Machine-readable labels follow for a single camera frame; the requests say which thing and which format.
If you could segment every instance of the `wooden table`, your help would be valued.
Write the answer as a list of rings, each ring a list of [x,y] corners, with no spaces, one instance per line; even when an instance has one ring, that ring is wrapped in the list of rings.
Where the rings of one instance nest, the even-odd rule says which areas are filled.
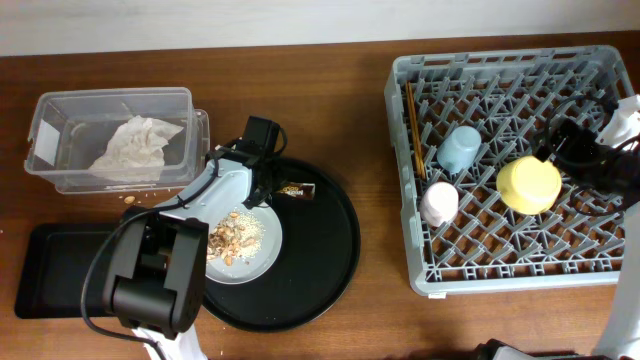
[[[28,236],[45,222],[115,221],[120,194],[63,196],[23,169],[38,97],[47,91],[184,86],[211,118],[213,143],[238,136],[249,115],[279,122],[287,155],[335,177],[357,211],[362,254],[326,314],[277,334],[233,329],[206,311],[196,328],[210,358],[427,358],[497,338],[533,352],[588,353],[614,288],[525,291],[427,300],[411,290],[400,192],[383,89],[401,55],[610,44],[640,86],[640,32],[438,39],[343,45],[147,51],[0,58],[0,358],[146,359],[138,344],[90,331],[81,319],[13,313]],[[174,193],[138,195],[153,206]],[[120,328],[114,319],[100,325]]]

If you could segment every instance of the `crumpled tissue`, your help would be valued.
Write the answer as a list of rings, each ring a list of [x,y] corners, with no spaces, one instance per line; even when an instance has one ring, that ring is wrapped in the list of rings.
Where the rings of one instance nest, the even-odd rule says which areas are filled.
[[[116,130],[107,151],[99,157],[89,170],[131,169],[164,166],[162,148],[184,129],[166,121],[136,116]],[[162,170],[150,170],[144,174],[110,174],[98,171],[92,174],[113,181],[158,181]]]

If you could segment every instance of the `wooden chopstick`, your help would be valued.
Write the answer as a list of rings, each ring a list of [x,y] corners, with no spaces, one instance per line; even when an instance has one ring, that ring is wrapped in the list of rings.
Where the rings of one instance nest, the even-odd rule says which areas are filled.
[[[405,88],[407,93],[407,111],[409,112],[411,134],[413,135],[413,155],[416,161],[416,172],[422,180],[426,180],[427,173],[424,168],[424,162],[422,161],[422,145],[420,144],[420,138],[418,137],[418,122],[416,120],[416,107],[413,104],[413,89],[411,88],[411,82],[407,81]]]

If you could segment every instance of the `white wall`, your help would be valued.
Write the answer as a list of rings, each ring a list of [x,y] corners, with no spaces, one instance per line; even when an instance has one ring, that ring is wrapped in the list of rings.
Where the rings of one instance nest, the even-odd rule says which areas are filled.
[[[0,0],[0,55],[630,29],[637,0]]]

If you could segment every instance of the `black round tray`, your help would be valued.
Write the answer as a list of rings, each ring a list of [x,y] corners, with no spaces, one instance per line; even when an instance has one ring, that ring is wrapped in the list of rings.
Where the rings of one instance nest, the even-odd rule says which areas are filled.
[[[278,259],[246,284],[206,281],[204,307],[243,330],[282,331],[322,315],[347,288],[360,256],[358,218],[344,191],[312,165],[280,161],[288,181],[314,183],[316,193],[313,200],[273,195],[283,233]]]

